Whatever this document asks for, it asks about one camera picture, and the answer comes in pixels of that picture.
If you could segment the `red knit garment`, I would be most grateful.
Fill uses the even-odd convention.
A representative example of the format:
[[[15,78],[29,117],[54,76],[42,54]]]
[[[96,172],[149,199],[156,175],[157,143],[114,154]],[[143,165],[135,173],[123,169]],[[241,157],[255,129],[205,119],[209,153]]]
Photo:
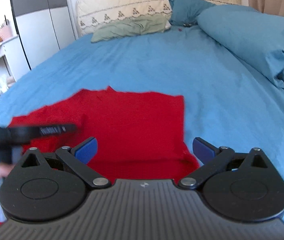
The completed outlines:
[[[199,168],[184,143],[184,99],[161,93],[83,89],[72,97],[16,116],[11,126],[72,122],[71,134],[34,139],[32,146],[51,151],[96,137],[98,152],[88,166],[111,181],[180,180]]]

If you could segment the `blue bed sheet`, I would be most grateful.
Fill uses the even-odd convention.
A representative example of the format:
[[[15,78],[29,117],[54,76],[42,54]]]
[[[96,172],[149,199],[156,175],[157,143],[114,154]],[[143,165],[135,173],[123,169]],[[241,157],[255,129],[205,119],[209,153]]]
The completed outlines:
[[[2,94],[0,125],[83,89],[182,96],[190,153],[196,137],[236,152],[258,147],[284,180],[284,89],[197,26],[98,43],[91,38],[74,41]]]

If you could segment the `white shelf desk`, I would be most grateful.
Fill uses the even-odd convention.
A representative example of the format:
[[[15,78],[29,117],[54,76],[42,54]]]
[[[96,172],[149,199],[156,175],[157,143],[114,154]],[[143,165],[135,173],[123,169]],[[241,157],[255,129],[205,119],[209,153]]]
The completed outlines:
[[[19,36],[0,43],[0,93],[30,71]]]

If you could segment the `pink basket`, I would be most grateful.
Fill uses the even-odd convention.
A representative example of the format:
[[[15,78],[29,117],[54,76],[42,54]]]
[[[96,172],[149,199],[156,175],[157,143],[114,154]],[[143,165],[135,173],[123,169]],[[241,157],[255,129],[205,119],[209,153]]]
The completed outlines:
[[[10,39],[13,37],[12,29],[10,25],[3,25],[0,28],[0,37],[3,41]]]

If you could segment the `blue folded duvet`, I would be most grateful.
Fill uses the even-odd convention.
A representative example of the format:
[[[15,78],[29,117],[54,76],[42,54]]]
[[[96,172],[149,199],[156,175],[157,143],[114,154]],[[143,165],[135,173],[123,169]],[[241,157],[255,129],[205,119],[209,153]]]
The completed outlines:
[[[197,18],[199,27],[265,76],[284,88],[284,17],[241,5],[217,5]]]

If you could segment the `white grey wardrobe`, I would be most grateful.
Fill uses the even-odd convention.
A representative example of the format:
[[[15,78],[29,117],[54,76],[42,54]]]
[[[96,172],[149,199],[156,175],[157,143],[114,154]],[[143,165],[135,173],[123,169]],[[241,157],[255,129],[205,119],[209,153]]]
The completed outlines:
[[[75,41],[67,0],[11,0],[11,7],[31,69]]]

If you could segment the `green pillow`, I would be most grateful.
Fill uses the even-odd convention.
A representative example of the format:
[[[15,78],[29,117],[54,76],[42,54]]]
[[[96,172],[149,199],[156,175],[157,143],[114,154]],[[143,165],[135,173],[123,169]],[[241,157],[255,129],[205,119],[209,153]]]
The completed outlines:
[[[139,16],[122,21],[107,23],[94,31],[91,42],[109,41],[115,38],[163,33],[171,28],[162,14]]]

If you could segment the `dark teal pillow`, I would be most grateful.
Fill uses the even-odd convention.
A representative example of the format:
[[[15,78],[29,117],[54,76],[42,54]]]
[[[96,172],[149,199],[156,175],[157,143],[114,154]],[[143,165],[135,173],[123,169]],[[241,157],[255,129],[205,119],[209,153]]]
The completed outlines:
[[[201,12],[215,6],[205,0],[169,0],[169,3],[172,10],[170,24],[182,27],[197,25]]]

